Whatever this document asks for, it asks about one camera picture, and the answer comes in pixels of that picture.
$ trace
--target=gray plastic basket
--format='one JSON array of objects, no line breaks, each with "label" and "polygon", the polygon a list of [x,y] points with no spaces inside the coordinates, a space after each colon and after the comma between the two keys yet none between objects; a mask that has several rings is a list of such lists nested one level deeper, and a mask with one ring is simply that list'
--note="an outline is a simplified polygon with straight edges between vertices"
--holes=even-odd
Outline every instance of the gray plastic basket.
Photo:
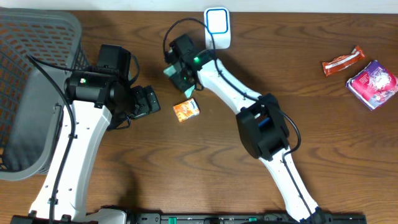
[{"label": "gray plastic basket", "polygon": [[[83,69],[89,62],[80,39],[69,13],[0,8],[0,179],[46,174],[62,120],[61,98],[26,54]],[[63,89],[68,73],[43,67]]]}]

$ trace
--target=orange snack packet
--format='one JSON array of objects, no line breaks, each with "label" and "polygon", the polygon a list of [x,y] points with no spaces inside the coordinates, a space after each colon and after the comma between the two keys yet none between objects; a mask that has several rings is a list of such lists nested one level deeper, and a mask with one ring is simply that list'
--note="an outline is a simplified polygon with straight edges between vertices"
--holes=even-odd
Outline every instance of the orange snack packet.
[{"label": "orange snack packet", "polygon": [[180,103],[179,105],[173,106],[173,109],[179,122],[185,121],[186,119],[199,114],[199,107],[193,98]]},{"label": "orange snack packet", "polygon": [[335,58],[332,62],[322,62],[323,72],[325,72],[326,76],[331,75],[364,58],[365,54],[363,54],[362,49],[359,46],[356,46],[349,55],[343,55]]}]

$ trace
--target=red wrapper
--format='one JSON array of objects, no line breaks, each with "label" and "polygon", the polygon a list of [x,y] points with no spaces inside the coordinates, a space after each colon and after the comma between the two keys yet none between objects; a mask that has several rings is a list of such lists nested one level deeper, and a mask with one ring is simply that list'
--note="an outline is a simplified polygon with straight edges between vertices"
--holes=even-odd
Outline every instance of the red wrapper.
[{"label": "red wrapper", "polygon": [[363,54],[362,49],[359,46],[356,46],[349,55],[343,55],[335,58],[332,62],[322,62],[323,72],[325,72],[326,76],[331,75],[364,58],[365,54]]}]

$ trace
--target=wooden table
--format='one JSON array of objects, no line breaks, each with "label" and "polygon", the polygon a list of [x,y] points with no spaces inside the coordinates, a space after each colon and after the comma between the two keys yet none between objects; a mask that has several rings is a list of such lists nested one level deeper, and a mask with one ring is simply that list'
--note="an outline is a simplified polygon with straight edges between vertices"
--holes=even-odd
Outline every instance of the wooden table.
[{"label": "wooden table", "polygon": [[[75,11],[92,63],[101,44],[137,55],[137,84],[152,85],[162,110],[104,135],[88,189],[87,209],[102,205],[165,213],[253,213],[285,208],[266,168],[242,147],[232,111],[212,92],[195,92],[199,116],[178,123],[172,106],[185,100],[162,71],[162,39],[196,12]],[[319,206],[361,212],[368,223],[398,222],[398,98],[369,111],[345,88],[349,77],[378,59],[398,75],[398,16],[231,13],[232,44],[219,56],[253,90],[273,93],[300,128],[294,161]],[[203,46],[197,24],[177,26]],[[321,62],[360,45],[366,59],[325,78]],[[295,144],[295,134],[290,142]],[[44,176],[0,181],[0,222],[27,215]]]}]

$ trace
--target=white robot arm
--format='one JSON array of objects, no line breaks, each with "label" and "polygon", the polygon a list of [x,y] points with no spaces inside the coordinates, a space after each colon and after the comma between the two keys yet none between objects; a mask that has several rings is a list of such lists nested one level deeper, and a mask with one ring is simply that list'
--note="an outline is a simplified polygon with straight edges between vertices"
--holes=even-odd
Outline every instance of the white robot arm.
[{"label": "white robot arm", "polygon": [[[193,80],[196,80],[220,97],[236,114],[239,135],[246,150],[271,173],[289,215],[298,222],[312,217],[318,205],[306,190],[291,154],[286,153],[290,151],[287,142],[289,130],[277,100],[272,95],[262,96],[243,85],[212,52],[199,52],[187,35],[175,39],[170,46],[165,59],[172,66],[166,68],[164,73],[187,96],[193,90],[191,85],[196,84]],[[257,103],[260,99],[271,100],[270,103],[276,106]]]},{"label": "white robot arm", "polygon": [[[66,94],[63,94],[47,74],[48,67],[42,68],[37,62],[50,67],[53,65],[29,56],[29,60],[52,82],[65,104],[50,170],[30,208],[31,217],[45,219],[50,223],[59,220],[126,223],[127,214],[122,210],[102,209],[86,216],[86,196],[104,132],[116,129],[125,120],[130,123],[130,119],[138,119],[160,110],[151,86],[131,88],[138,76],[137,74],[132,79],[128,77],[132,57],[130,52],[120,46],[102,45],[97,66],[85,70],[68,70],[71,74],[65,81]],[[71,122],[75,125],[73,136]]]},{"label": "white robot arm", "polygon": [[[230,74],[219,59],[217,59],[217,64],[224,77],[227,78],[233,85],[244,91],[249,96],[255,98],[261,96],[260,93],[252,91],[243,85],[239,80],[237,80],[232,74]],[[220,97],[231,108],[231,110],[234,111],[235,114],[240,113],[241,108],[248,108],[255,103],[254,101],[243,97],[242,94],[238,93],[234,88],[231,87],[231,85],[225,82],[224,78],[218,74],[214,60],[211,60],[202,66],[202,69],[198,71],[198,79],[205,88],[211,90],[218,97]],[[295,220],[300,221],[302,219],[307,219],[311,214],[309,214],[303,200],[299,197],[299,193],[292,179],[290,178],[285,165],[282,163],[283,153],[286,153],[289,150],[289,147],[280,150],[272,156],[272,161],[268,161],[261,157],[259,160],[267,167],[276,185],[278,186],[279,191],[284,198],[287,213]],[[292,155],[286,155],[285,160],[309,209],[312,213],[315,213],[315,209],[318,207],[318,204],[314,201],[314,199],[311,198],[310,194],[306,190],[304,183],[294,166]]]}]

